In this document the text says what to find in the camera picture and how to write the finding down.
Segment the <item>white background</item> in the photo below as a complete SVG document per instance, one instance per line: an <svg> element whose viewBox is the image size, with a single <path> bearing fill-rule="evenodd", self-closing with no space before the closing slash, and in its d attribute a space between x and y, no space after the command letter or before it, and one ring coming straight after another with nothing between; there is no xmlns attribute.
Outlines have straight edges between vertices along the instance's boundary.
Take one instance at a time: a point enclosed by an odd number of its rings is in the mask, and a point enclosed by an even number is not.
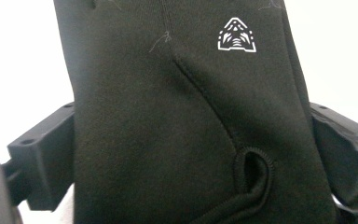
<svg viewBox="0 0 358 224"><path fill-rule="evenodd" d="M358 0L285 2L310 99L358 122ZM72 101L52 0L0 0L0 162L7 144ZM55 214L21 211L25 224L69 223L68 207L70 198Z"/></svg>

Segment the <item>white logo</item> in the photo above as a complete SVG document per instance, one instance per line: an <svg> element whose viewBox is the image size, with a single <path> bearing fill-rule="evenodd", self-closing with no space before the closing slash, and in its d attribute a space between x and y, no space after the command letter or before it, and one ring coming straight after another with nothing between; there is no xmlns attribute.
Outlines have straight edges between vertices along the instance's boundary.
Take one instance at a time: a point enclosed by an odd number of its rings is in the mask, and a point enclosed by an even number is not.
<svg viewBox="0 0 358 224"><path fill-rule="evenodd" d="M255 53L253 32L239 18L229 20L225 28L220 31L217 47L220 50L243 49Z"/></svg>

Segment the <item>black fabric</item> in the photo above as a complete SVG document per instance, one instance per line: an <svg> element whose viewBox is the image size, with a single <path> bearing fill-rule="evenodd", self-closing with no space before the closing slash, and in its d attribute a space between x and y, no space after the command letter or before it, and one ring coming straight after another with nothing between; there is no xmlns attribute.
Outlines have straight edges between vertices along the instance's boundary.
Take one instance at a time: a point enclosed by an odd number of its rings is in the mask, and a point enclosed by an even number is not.
<svg viewBox="0 0 358 224"><path fill-rule="evenodd" d="M76 223L336 222L283 2L55 5ZM233 18L256 52L218 49Z"/></svg>

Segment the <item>printed logo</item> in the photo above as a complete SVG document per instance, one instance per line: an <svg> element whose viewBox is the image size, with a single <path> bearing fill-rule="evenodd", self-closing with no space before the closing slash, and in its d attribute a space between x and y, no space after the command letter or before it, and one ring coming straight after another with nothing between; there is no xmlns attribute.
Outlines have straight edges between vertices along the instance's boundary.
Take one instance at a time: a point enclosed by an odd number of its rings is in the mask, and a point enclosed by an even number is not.
<svg viewBox="0 0 358 224"><path fill-rule="evenodd" d="M225 28L220 31L219 50L242 49L246 52L256 52L253 32L239 18L229 20Z"/></svg>

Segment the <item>neoprene fabric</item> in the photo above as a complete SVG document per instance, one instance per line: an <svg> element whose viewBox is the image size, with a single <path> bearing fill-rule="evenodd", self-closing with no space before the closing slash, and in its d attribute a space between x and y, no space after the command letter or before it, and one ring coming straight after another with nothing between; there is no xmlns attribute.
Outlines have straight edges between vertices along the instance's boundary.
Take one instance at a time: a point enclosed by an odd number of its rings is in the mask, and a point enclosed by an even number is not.
<svg viewBox="0 0 358 224"><path fill-rule="evenodd" d="M283 2L55 5L76 223L336 223Z"/></svg>

